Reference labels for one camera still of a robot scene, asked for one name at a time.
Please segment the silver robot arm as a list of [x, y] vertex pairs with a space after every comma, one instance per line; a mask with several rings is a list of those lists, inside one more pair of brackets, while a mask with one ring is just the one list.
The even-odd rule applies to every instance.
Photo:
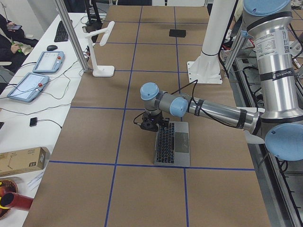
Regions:
[[292, 20], [288, 0], [246, 0], [243, 25], [253, 37], [265, 111], [248, 112], [190, 95], [160, 91], [153, 82], [141, 86], [145, 113], [141, 128], [157, 131], [168, 119], [163, 112], [182, 117], [203, 116], [221, 124], [244, 129], [262, 138], [275, 157], [298, 161], [303, 158], [303, 111], [298, 105], [287, 26]]

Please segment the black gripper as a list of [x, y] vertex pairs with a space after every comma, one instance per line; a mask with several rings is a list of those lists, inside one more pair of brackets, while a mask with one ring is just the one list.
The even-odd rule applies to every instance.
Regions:
[[140, 128], [147, 131], [158, 131], [159, 127], [168, 128], [169, 118], [164, 118], [162, 112], [156, 115], [144, 113]]

